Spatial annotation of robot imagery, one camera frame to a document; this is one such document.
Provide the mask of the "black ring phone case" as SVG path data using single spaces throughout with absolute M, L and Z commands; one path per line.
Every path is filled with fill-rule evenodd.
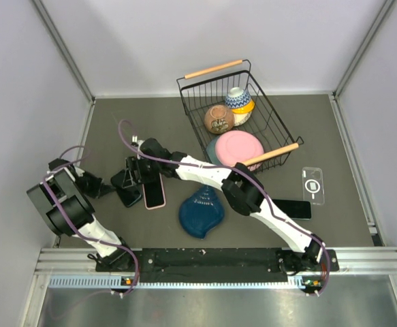
M 129 170 L 120 170 L 110 179 L 110 182 L 126 208 L 132 207 L 142 199 L 142 193 L 132 181 Z

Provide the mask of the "blue-edged phone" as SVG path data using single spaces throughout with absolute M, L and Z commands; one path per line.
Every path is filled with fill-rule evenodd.
M 309 220 L 312 218 L 311 203 L 308 201 L 273 199 L 273 202 L 291 219 Z

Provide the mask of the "clear phone case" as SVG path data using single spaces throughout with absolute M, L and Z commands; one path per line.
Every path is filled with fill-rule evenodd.
M 320 168 L 303 167 L 302 190 L 304 201 L 317 206 L 325 204 L 323 172 Z

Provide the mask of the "teal-edged phone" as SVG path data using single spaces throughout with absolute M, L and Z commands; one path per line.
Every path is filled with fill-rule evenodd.
M 136 187 L 116 188 L 120 201 L 126 208 L 130 208 L 142 199 L 141 191 Z

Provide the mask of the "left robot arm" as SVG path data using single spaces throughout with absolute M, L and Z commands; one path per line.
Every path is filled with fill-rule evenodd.
M 48 164 L 44 180 L 27 190 L 27 195 L 54 234 L 80 238 L 96 250 L 88 258 L 96 262 L 97 271 L 125 272 L 136 268 L 133 251 L 102 226 L 89 201 L 116 190 L 74 162 L 56 158 Z

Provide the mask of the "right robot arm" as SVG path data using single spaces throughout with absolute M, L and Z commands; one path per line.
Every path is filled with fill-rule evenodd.
M 326 272 L 330 272 L 331 259 L 325 243 L 279 209 L 245 165 L 237 163 L 234 167 L 217 166 L 185 153 L 170 153 L 153 138 L 142 143 L 150 147 L 146 154 L 142 152 L 143 146 L 133 146 L 124 137 L 121 140 L 136 155 L 150 160 L 158 173 L 222 191 L 234 211 L 259 220 L 279 235 L 292 251 L 298 253 L 298 261 L 303 268 L 312 270 L 324 259 Z

